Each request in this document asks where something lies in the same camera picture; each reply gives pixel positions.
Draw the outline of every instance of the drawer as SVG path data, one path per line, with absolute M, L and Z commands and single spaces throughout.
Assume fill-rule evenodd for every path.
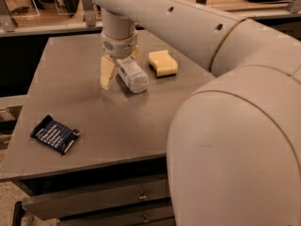
M 170 197 L 166 175 L 158 174 L 26 198 L 23 208 L 45 220 L 166 197 Z
M 94 216 L 60 221 L 58 226 L 175 226 L 171 202 L 157 202 L 135 206 Z

